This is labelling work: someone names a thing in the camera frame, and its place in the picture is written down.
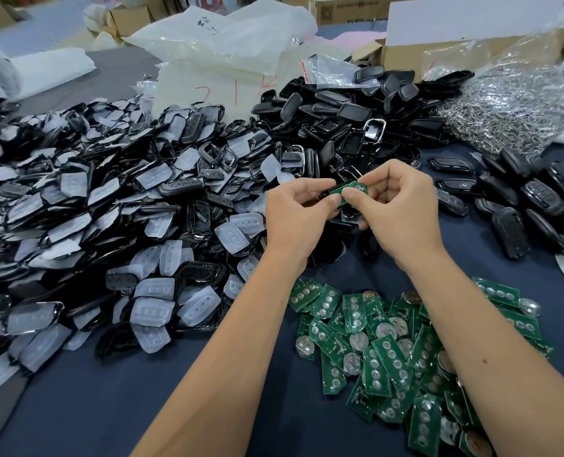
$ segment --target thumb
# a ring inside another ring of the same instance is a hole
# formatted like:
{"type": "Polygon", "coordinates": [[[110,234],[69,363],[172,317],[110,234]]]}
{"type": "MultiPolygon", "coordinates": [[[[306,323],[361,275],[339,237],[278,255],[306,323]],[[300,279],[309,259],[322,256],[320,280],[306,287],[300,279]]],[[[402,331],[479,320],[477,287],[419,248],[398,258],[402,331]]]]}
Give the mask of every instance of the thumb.
{"type": "Polygon", "coordinates": [[[326,219],[339,207],[340,203],[341,196],[339,194],[332,194],[319,201],[312,208],[316,209],[319,215],[322,215],[326,219]]]}
{"type": "Polygon", "coordinates": [[[341,195],[347,202],[356,208],[363,215],[368,215],[369,211],[377,205],[377,202],[371,199],[367,194],[360,189],[346,188],[341,191],[341,195]]]}

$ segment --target pile of key fob shells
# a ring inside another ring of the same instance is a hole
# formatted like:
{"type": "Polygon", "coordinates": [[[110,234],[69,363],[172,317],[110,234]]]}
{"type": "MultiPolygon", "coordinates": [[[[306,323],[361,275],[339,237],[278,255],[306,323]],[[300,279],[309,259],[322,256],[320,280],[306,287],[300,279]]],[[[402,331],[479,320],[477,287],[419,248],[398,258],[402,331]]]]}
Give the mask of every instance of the pile of key fob shells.
{"type": "MultiPolygon", "coordinates": [[[[154,118],[139,96],[30,116],[0,100],[0,385],[96,328],[98,358],[216,329],[266,246],[268,189],[298,176],[339,189],[390,158],[418,167],[422,149],[450,142],[430,110],[471,73],[415,85],[412,70],[358,72],[381,85],[298,78],[226,123],[223,106],[203,102],[154,118]]],[[[337,260],[358,219],[341,207],[309,264],[337,260]]],[[[370,232],[358,247],[381,250],[370,232]]]]}
{"type": "Polygon", "coordinates": [[[454,178],[435,178],[439,209],[464,217],[464,201],[491,222],[504,254],[517,260],[540,244],[551,253],[564,254],[564,162],[528,161],[503,149],[499,155],[482,154],[485,169],[476,173],[471,163],[456,157],[430,157],[438,172],[454,178]]]}
{"type": "MultiPolygon", "coordinates": [[[[541,307],[519,290],[473,278],[515,329],[545,358],[541,307]]],[[[415,291],[392,302],[375,291],[343,294],[328,284],[297,280],[288,305],[300,315],[295,349],[314,361],[320,352],[322,392],[347,395],[363,421],[404,423],[408,447],[436,457],[447,446],[469,457],[492,457],[479,417],[415,291]],[[355,378],[354,386],[348,382],[355,378]]]]}

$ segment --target person's left hand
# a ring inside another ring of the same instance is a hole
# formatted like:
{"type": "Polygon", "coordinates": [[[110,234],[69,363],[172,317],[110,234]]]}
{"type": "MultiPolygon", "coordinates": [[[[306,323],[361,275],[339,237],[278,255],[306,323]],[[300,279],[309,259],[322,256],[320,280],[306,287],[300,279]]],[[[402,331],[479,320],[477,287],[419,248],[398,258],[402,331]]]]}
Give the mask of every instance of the person's left hand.
{"type": "Polygon", "coordinates": [[[298,178],[267,192],[267,251],[287,259],[299,276],[307,264],[327,219],[337,215],[339,194],[314,203],[318,195],[335,186],[331,178],[298,178]]]}

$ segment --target dark blue table cloth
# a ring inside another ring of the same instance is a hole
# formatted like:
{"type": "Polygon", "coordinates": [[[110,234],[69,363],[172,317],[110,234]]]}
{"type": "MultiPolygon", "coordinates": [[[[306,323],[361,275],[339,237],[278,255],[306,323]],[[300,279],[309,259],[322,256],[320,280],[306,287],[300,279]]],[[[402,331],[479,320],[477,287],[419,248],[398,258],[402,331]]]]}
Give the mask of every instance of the dark blue table cloth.
{"type": "MultiPolygon", "coordinates": [[[[144,72],[152,73],[155,63],[152,56],[132,50],[131,56],[127,50],[119,50],[114,66],[104,55],[94,55],[100,70],[94,76],[79,79],[81,89],[68,84],[52,90],[29,100],[25,111],[64,108],[102,95],[111,99],[128,96],[131,91],[127,85],[139,80],[144,72]],[[106,74],[107,67],[121,74],[124,60],[129,63],[129,57],[134,76],[124,84],[119,83],[118,76],[109,78],[108,83],[102,82],[103,77],[110,76],[106,74]],[[102,91],[94,92],[94,86],[102,91]]],[[[468,146],[453,144],[425,151],[424,158],[459,155],[476,164],[469,152],[468,146]]],[[[545,159],[564,160],[564,147],[548,149],[545,159]]],[[[474,207],[470,207],[469,216],[464,219],[440,215],[440,224],[446,249],[468,276],[518,287],[523,296],[542,305],[542,335],[555,346],[551,363],[564,376],[564,276],[553,255],[534,248],[519,262],[507,260],[489,224],[477,215],[474,207]]],[[[376,289],[388,299],[412,288],[389,256],[382,253],[375,262],[366,262],[355,243],[338,262],[322,266],[321,271],[308,270],[306,275],[322,283],[334,283],[344,292],[376,289]]],[[[267,310],[266,299],[263,310],[267,310]]],[[[345,406],[353,380],[337,397],[322,394],[319,358],[314,362],[303,360],[294,349],[298,319],[288,308],[248,455],[410,455],[404,430],[388,427],[378,419],[367,425],[345,406]]],[[[0,435],[0,457],[126,457],[208,338],[207,334],[185,336],[160,353],[136,351],[101,362],[94,358],[98,339],[98,334],[94,334],[76,352],[60,353],[31,379],[0,435]]]]}

